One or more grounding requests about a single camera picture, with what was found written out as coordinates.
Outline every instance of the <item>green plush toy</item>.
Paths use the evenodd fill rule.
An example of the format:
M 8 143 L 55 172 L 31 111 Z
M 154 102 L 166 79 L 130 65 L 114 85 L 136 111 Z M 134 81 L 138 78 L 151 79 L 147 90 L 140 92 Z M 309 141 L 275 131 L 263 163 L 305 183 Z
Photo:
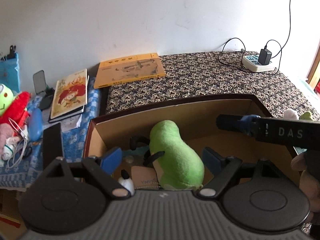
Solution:
M 173 121 L 157 123 L 150 132 L 150 141 L 142 137 L 132 138 L 132 141 L 137 140 L 149 144 L 150 152 L 145 155 L 144 165 L 153 163 L 162 188 L 202 187 L 204 164 L 199 155 L 181 139 L 179 128 Z
M 0 116 L 3 115 L 14 99 L 15 96 L 11 89 L 4 84 L 0 84 Z
M 310 111 L 306 111 L 304 114 L 300 115 L 299 120 L 314 121 L 312 118 L 312 113 Z

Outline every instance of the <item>patterned bedspread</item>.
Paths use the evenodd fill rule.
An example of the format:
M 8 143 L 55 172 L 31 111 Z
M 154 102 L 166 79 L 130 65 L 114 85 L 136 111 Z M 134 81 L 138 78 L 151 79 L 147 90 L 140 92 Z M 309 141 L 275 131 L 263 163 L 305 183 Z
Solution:
M 166 76 L 110 87 L 107 113 L 177 98 L 210 94 L 254 94 L 274 117 L 292 108 L 303 114 L 320 115 L 303 93 L 282 73 L 245 73 L 218 61 L 220 52 L 201 52 L 161 56 Z M 225 52 L 221 61 L 241 68 L 241 52 Z
M 67 162 L 81 161 L 89 122 L 99 113 L 100 90 L 93 88 L 94 80 L 95 78 L 89 80 L 88 104 L 84 108 L 80 127 L 62 134 L 63 150 Z M 30 113 L 38 107 L 41 99 L 42 96 L 36 96 L 29 102 L 27 109 Z M 34 143 L 32 154 L 22 160 L 17 167 L 8 169 L 5 162 L 4 167 L 0 168 L 0 188 L 24 191 L 36 180 L 42 171 L 41 142 L 42 140 Z

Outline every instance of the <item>yellow book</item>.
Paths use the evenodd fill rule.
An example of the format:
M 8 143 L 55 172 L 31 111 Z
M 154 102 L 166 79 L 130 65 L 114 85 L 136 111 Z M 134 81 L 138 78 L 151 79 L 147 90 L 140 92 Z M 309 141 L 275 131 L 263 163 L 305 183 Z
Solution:
M 133 55 L 101 62 L 93 87 L 97 89 L 164 76 L 165 71 L 157 53 Z

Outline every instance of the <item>power strip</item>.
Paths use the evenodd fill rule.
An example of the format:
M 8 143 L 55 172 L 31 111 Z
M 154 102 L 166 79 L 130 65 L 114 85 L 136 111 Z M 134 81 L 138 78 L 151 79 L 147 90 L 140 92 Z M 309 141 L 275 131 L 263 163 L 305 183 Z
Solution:
M 245 68 L 251 70 L 252 72 L 264 72 L 272 71 L 275 69 L 272 61 L 268 65 L 261 65 L 258 62 L 259 55 L 248 55 L 244 56 L 242 59 L 242 64 Z

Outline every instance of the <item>cardboard card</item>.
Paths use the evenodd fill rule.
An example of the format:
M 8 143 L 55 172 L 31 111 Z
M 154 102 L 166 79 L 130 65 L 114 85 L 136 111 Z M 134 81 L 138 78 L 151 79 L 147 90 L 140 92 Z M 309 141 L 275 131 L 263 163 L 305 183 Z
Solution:
M 131 178 L 135 189 L 159 189 L 157 174 L 153 168 L 133 166 L 131 167 Z

